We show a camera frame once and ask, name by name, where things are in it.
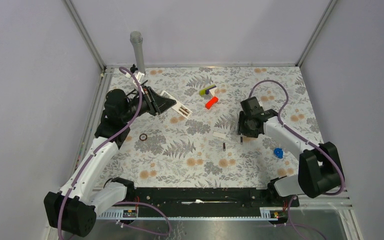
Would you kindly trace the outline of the white remote control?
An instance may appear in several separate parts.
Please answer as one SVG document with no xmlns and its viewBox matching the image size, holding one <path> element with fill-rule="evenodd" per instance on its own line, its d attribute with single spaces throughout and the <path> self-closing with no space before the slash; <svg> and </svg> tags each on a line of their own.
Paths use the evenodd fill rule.
<svg viewBox="0 0 384 240">
<path fill-rule="evenodd" d="M 169 94 L 167 91 L 163 90 L 161 92 L 161 95 L 165 98 L 169 98 L 171 100 L 176 101 L 176 104 L 172 106 L 171 108 L 176 111 L 179 115 L 182 117 L 189 119 L 189 117 L 192 115 L 192 111 L 183 103 L 181 103 L 179 100 L 177 100 L 175 97 L 173 97 L 171 94 Z"/>
</svg>

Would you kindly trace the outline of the white battery cover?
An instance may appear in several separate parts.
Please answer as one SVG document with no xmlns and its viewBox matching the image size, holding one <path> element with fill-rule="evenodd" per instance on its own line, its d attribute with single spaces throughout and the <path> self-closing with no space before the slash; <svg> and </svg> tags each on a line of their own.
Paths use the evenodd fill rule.
<svg viewBox="0 0 384 240">
<path fill-rule="evenodd" d="M 227 135 L 225 133 L 220 133 L 220 132 L 216 132 L 216 131 L 213 132 L 213 136 L 216 138 L 220 138 L 220 139 L 225 139 L 227 137 Z"/>
</svg>

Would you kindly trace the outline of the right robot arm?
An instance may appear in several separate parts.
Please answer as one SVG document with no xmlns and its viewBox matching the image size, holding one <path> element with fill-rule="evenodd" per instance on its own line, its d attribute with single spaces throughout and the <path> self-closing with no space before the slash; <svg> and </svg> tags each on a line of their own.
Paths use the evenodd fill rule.
<svg viewBox="0 0 384 240">
<path fill-rule="evenodd" d="M 238 135 L 258 138 L 270 137 L 280 143 L 298 160 L 298 173 L 272 180 L 267 191 L 267 201 L 273 206 L 281 205 L 288 196 L 306 195 L 315 198 L 331 194 L 336 187 L 343 189 L 345 179 L 337 147 L 331 143 L 316 145 L 279 121 L 273 109 L 265 110 L 256 97 L 240 103 Z"/>
</svg>

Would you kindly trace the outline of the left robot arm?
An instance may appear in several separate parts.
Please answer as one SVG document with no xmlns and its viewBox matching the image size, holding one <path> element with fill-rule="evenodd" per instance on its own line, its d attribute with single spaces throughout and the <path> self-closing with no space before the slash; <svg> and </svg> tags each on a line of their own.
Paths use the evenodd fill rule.
<svg viewBox="0 0 384 240">
<path fill-rule="evenodd" d="M 115 177 L 97 193 L 93 188 L 109 161 L 118 153 L 130 132 L 130 124 L 148 113 L 158 116 L 176 100 L 157 94 L 151 87 L 129 98 L 121 89 L 109 91 L 95 138 L 77 170 L 58 192 L 48 192 L 44 207 L 51 227 L 79 237 L 87 236 L 99 215 L 120 202 L 136 200 L 134 182 Z"/>
</svg>

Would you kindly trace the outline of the blue plastic piece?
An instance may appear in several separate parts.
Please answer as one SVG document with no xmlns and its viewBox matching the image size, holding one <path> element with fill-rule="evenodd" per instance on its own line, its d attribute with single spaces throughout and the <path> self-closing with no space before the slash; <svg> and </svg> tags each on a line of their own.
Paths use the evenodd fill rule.
<svg viewBox="0 0 384 240">
<path fill-rule="evenodd" d="M 282 159 L 282 158 L 284 157 L 284 151 L 283 151 L 282 148 L 275 148 L 275 149 L 273 150 L 273 154 L 274 154 L 277 158 L 279 158 L 279 159 Z"/>
</svg>

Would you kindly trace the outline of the red orange block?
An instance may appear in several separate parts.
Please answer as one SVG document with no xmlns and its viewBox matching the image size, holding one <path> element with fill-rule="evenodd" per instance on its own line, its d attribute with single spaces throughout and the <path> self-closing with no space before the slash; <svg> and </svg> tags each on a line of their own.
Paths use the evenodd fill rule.
<svg viewBox="0 0 384 240">
<path fill-rule="evenodd" d="M 219 99 L 216 96 L 213 96 L 206 104 L 205 108 L 206 109 L 211 109 L 211 107 L 216 104 L 219 101 Z"/>
</svg>

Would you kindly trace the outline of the floral patterned mat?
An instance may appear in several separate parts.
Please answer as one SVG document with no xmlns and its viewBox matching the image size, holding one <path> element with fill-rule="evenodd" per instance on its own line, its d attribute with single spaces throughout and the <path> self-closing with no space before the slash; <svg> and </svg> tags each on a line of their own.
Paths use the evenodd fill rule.
<svg viewBox="0 0 384 240">
<path fill-rule="evenodd" d="M 277 177 L 298 173 L 298 160 L 271 137 L 237 135 L 241 101 L 256 97 L 264 109 L 281 111 L 282 120 L 313 143 L 322 142 L 312 104 L 298 67 L 159 67 L 146 70 L 147 85 L 167 91 L 192 114 L 169 109 L 143 114 L 130 127 L 119 152 L 100 174 L 96 187 L 114 177 L 137 187 L 265 187 Z M 218 102 L 199 91 L 216 85 Z M 226 134 L 226 138 L 213 136 Z"/>
</svg>

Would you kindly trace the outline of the grey microphone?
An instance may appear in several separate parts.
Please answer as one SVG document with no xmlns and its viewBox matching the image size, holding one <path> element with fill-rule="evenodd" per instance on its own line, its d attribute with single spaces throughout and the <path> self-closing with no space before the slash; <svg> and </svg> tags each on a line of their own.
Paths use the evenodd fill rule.
<svg viewBox="0 0 384 240">
<path fill-rule="evenodd" d="M 143 53 L 143 37 L 139 31 L 132 31 L 130 33 L 130 43 L 132 44 L 134 56 L 135 56 L 135 65 L 138 68 L 138 71 L 145 74 L 145 61 Z"/>
</svg>

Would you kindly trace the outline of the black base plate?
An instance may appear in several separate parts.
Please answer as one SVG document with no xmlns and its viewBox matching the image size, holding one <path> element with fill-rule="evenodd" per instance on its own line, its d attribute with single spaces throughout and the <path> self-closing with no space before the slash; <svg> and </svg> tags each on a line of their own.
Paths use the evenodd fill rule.
<svg viewBox="0 0 384 240">
<path fill-rule="evenodd" d="M 280 197 L 272 190 L 256 187 L 137 187 L 127 193 L 116 207 L 149 207 L 158 213 L 162 208 L 179 206 L 243 206 L 286 211 L 288 206 L 299 207 L 297 199 Z"/>
</svg>

